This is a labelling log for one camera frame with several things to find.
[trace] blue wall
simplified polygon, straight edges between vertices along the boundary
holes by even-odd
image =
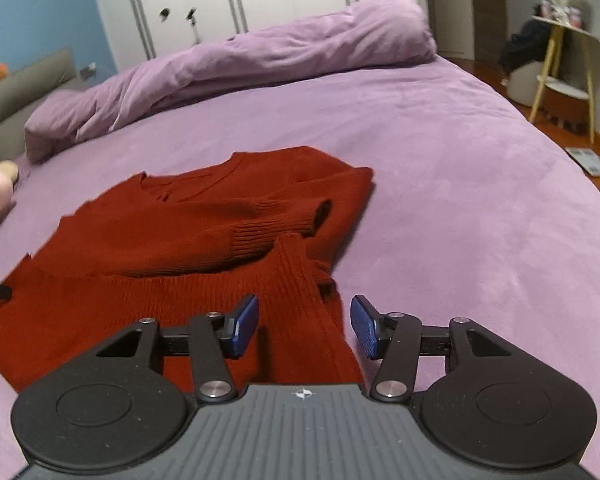
[[[96,82],[116,72],[95,0],[0,0],[0,62],[11,71],[64,46],[78,70],[96,62]]]

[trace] red sweater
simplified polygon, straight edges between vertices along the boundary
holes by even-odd
[[[330,270],[371,178],[308,147],[133,176],[62,218],[7,278],[0,372],[21,390],[141,317],[181,325],[252,292],[260,322],[229,363],[238,386],[360,382]],[[186,359],[164,374],[191,388]]]

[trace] wooden floor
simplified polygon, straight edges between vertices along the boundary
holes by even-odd
[[[492,68],[489,68],[481,63],[475,61],[468,61],[465,59],[450,59],[449,61],[454,62],[462,69],[475,75],[481,81],[484,81],[485,83],[489,84],[500,94],[506,96],[507,89],[500,83],[503,79],[503,76],[495,70],[493,70]],[[520,110],[525,117],[528,117],[529,112],[531,110],[531,108],[519,104],[516,104],[516,108],[518,108],[518,110]],[[589,143],[588,134],[576,134],[570,132],[569,130],[563,130],[562,128],[559,128],[554,122],[548,121],[546,116],[542,112],[538,114],[538,118],[536,119],[536,127],[538,127],[540,131],[542,131],[547,137],[549,137],[553,142],[558,144],[558,146],[560,146],[561,148],[592,147]],[[600,156],[600,135],[596,135],[596,143],[593,146],[593,149]],[[595,184],[595,186],[600,190],[600,177],[589,178],[593,182],[593,184]]]

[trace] ribbed cuff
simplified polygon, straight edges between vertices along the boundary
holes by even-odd
[[[311,198],[293,201],[261,201],[257,220],[242,222],[233,229],[232,257],[248,258],[273,247],[282,233],[312,236],[331,208],[328,199]]]

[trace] purple duvet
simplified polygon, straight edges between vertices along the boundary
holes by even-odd
[[[376,38],[379,52],[392,38]],[[104,107],[92,102],[91,110]],[[80,127],[39,139],[56,152],[83,140]],[[600,478],[600,193],[487,85],[434,58],[224,93],[114,130],[32,168],[0,227],[0,280],[62,215],[134,173],[315,146],[375,170],[368,207],[334,272],[345,302],[363,293],[384,312],[426,324],[471,317],[578,381],[599,419],[582,463]],[[350,327],[347,338],[353,343]],[[439,359],[422,361],[419,388],[443,373]],[[0,377],[0,480],[24,465],[8,422],[14,396]]]

